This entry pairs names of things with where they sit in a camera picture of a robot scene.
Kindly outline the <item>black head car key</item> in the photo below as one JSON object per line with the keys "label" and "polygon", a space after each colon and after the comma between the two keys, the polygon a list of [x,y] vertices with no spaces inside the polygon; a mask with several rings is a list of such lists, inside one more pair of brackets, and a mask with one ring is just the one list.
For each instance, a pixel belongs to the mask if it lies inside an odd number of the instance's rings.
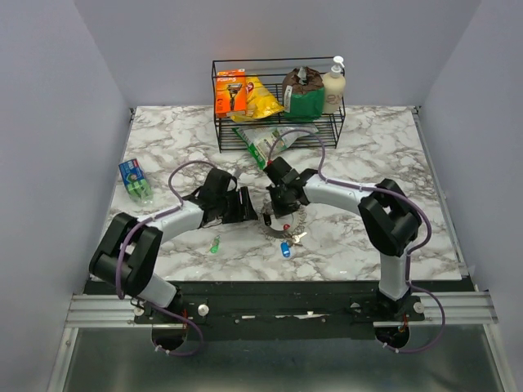
{"label": "black head car key", "polygon": [[263,213],[263,214],[262,214],[262,217],[263,217],[264,225],[270,227],[270,226],[271,226],[271,217],[270,217],[270,214],[268,214],[268,213]]}

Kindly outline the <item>blue key tag with keys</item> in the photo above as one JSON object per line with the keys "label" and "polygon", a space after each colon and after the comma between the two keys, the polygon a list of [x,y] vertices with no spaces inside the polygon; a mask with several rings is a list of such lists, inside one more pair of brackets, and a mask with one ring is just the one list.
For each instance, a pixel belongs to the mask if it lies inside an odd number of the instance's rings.
{"label": "blue key tag with keys", "polygon": [[284,239],[280,244],[280,249],[283,257],[289,258],[291,256],[291,249],[293,247],[299,247],[303,245],[302,239],[307,235],[307,232],[300,234],[292,234],[288,238]]}

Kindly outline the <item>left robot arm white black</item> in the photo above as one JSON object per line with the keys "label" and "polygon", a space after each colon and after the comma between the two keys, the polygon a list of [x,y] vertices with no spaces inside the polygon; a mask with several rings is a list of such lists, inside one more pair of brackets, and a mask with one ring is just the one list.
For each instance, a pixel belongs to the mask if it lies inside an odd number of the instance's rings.
{"label": "left robot arm white black", "polygon": [[248,188],[237,178],[212,168],[203,185],[179,204],[141,218],[119,213],[110,222],[89,264],[89,272],[114,285],[119,296],[153,304],[165,323],[181,312],[178,289],[154,272],[160,246],[175,237],[212,223],[236,224],[258,219]]}

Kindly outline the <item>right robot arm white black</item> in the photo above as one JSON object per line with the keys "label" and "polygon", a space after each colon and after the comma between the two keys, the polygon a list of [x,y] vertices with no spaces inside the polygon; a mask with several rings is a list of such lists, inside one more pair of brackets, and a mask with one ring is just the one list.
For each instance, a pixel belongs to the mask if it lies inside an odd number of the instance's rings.
{"label": "right robot arm white black", "polygon": [[380,256],[376,310],[387,320],[403,314],[412,292],[409,246],[418,236],[422,217],[398,184],[389,179],[376,185],[350,184],[328,179],[310,168],[299,173],[281,157],[268,162],[263,171],[271,181],[266,189],[277,217],[314,203],[361,218],[369,241]]}

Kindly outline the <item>green key tag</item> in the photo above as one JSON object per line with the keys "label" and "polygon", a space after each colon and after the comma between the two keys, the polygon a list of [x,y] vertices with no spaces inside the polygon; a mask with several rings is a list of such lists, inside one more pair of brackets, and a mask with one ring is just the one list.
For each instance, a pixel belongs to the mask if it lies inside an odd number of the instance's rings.
{"label": "green key tag", "polygon": [[219,235],[217,235],[212,243],[211,243],[211,247],[209,248],[209,252],[212,253],[212,254],[216,254],[219,250],[219,247],[220,247],[220,242],[221,242],[221,237]]}

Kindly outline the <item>green white plastic pouch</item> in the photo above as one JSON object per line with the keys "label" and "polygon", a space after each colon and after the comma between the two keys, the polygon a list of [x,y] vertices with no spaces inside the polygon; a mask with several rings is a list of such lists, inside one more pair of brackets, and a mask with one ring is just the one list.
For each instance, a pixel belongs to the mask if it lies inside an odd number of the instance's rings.
{"label": "green white plastic pouch", "polygon": [[319,130],[313,124],[298,126],[234,127],[234,133],[246,144],[260,170],[266,167],[270,149],[271,157],[288,149],[296,140],[311,136]]}

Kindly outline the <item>yellow snack bag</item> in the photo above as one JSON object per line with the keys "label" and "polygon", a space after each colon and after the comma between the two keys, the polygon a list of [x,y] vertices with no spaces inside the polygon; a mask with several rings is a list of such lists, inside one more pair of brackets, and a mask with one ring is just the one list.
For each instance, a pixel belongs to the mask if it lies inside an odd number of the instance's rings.
{"label": "yellow snack bag", "polygon": [[258,76],[246,77],[247,108],[245,114],[233,115],[236,123],[250,122],[268,118],[284,111],[276,97],[262,84]]}

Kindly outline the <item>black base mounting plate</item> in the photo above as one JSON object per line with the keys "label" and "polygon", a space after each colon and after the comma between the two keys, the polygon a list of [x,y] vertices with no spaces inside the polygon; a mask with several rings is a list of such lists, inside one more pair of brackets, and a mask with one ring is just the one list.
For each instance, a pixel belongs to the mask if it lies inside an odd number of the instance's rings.
{"label": "black base mounting plate", "polygon": [[75,327],[148,329],[163,347],[214,341],[290,341],[348,338],[402,347],[417,326],[467,324],[484,301],[469,278],[417,281],[397,313],[378,306],[378,285],[363,282],[180,282],[173,305],[157,310],[120,300],[90,282],[71,301]]}

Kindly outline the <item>brown green bag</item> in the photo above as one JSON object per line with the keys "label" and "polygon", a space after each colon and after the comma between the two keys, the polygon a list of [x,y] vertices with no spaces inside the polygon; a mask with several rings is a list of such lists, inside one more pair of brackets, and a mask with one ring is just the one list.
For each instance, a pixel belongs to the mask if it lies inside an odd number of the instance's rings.
{"label": "brown green bag", "polygon": [[282,82],[284,116],[296,123],[311,123],[324,107],[324,84],[315,69],[302,66],[288,73]]}

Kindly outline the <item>orange razor package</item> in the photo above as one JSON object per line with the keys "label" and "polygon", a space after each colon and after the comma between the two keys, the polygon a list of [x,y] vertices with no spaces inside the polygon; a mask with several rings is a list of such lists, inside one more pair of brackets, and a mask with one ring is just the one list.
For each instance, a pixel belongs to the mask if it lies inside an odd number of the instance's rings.
{"label": "orange razor package", "polygon": [[246,114],[247,87],[244,69],[217,73],[214,107],[218,118]]}

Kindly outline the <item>cream lotion pump bottle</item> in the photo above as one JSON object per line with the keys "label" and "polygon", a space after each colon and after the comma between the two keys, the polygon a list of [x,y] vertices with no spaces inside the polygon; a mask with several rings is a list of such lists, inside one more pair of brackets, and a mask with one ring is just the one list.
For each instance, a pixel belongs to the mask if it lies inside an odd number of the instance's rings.
{"label": "cream lotion pump bottle", "polygon": [[342,104],[343,93],[346,86],[344,77],[344,59],[334,56],[331,69],[322,77],[324,84],[324,114],[334,114]]}

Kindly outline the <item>blue green toothpaste box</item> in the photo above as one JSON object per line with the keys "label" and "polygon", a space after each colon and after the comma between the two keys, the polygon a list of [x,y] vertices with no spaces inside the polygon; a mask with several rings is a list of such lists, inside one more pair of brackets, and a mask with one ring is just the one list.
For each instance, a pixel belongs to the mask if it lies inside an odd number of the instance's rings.
{"label": "blue green toothpaste box", "polygon": [[123,186],[131,200],[145,203],[153,198],[150,183],[136,158],[120,163],[118,169]]}

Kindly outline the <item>aluminium rail frame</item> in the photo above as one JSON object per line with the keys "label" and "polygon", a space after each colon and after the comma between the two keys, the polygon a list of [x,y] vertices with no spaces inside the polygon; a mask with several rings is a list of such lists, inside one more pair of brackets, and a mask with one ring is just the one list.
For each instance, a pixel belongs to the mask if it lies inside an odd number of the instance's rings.
{"label": "aluminium rail frame", "polygon": [[411,347],[395,354],[363,322],[368,283],[188,283],[205,304],[204,342],[173,358],[153,339],[183,327],[101,284],[69,304],[52,391],[502,391],[489,293],[429,282],[414,303]]}

